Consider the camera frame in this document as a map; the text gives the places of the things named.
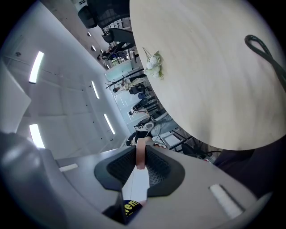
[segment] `ceiling light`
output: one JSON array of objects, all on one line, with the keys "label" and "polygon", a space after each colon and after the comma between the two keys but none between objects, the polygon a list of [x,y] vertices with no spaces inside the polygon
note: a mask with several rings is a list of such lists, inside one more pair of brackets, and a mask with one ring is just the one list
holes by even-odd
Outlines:
[{"label": "ceiling light", "polygon": [[106,121],[107,121],[107,124],[109,125],[109,128],[111,129],[111,132],[112,132],[113,135],[114,135],[115,132],[114,132],[114,130],[113,130],[113,128],[112,128],[112,126],[111,126],[111,124],[110,124],[110,122],[109,122],[108,117],[106,116],[106,114],[104,114],[104,117],[105,117],[105,119],[106,119]]},{"label": "ceiling light", "polygon": [[95,86],[94,86],[94,82],[91,81],[91,84],[93,85],[93,90],[95,92],[96,97],[99,99],[98,94],[97,94],[97,90],[95,89]]},{"label": "ceiling light", "polygon": [[30,125],[30,132],[33,139],[34,144],[38,148],[45,148],[43,141],[41,139],[40,131],[37,124]]},{"label": "ceiling light", "polygon": [[37,55],[36,60],[33,64],[30,79],[29,79],[29,83],[31,83],[31,84],[35,84],[37,81],[38,71],[39,71],[43,56],[44,56],[44,54],[42,52],[38,52],[38,55]]}]

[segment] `wooden tabletop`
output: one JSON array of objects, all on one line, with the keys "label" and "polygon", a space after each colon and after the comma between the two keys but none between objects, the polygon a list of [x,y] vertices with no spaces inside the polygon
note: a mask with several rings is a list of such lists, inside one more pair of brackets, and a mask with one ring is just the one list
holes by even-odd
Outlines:
[{"label": "wooden tabletop", "polygon": [[286,93],[272,65],[250,50],[253,34],[285,69],[270,28],[245,1],[130,0],[136,46],[160,51],[164,79],[148,78],[172,118],[218,148],[246,150],[286,134]]}]

